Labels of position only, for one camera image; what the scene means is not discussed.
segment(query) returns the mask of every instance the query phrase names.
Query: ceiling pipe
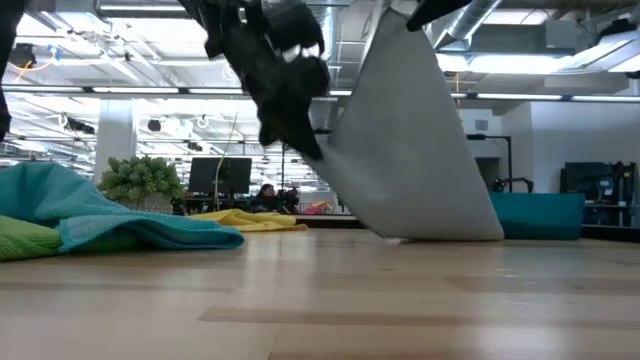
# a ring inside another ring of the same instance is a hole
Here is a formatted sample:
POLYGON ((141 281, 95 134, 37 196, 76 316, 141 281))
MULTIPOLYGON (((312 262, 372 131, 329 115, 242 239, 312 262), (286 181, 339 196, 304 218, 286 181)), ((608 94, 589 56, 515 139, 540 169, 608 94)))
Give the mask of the ceiling pipe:
POLYGON ((474 0, 466 7, 435 21, 430 36, 433 46, 440 49, 457 41, 470 42, 473 33, 501 2, 502 0, 474 0))

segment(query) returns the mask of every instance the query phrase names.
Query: potted plant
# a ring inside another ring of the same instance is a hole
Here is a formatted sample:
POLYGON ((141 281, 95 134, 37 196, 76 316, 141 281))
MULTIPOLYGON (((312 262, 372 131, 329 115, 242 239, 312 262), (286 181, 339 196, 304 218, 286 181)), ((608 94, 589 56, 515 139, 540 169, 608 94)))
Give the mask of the potted plant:
POLYGON ((181 198, 184 193, 175 166, 167 165, 162 158, 109 158, 109 167, 98 189, 107 199, 131 210, 171 214, 171 199, 181 198))

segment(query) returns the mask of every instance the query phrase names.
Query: wooden floor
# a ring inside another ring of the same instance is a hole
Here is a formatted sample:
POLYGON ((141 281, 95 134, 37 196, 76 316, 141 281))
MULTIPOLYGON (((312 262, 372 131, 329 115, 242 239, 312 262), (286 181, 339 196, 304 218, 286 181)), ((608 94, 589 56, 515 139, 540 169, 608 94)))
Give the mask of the wooden floor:
POLYGON ((638 360, 640 246, 252 235, 0 264, 2 360, 638 360))

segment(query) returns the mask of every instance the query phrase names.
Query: teal bin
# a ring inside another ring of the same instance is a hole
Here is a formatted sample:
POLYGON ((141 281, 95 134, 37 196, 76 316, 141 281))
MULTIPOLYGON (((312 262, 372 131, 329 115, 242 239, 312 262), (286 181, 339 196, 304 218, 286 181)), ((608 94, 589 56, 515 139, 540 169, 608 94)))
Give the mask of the teal bin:
POLYGON ((578 240, 583 194, 491 193, 506 239, 578 240))

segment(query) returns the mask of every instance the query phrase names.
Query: yellow cloth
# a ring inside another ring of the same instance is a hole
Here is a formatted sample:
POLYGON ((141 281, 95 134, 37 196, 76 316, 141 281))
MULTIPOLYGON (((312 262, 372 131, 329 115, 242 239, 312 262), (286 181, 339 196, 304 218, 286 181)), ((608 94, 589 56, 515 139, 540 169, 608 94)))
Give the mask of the yellow cloth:
POLYGON ((249 214, 232 209, 214 213, 190 216, 193 219, 217 221, 222 225, 233 226, 241 232, 259 231, 298 231, 309 229, 307 225, 296 225, 295 216, 278 213, 249 214))

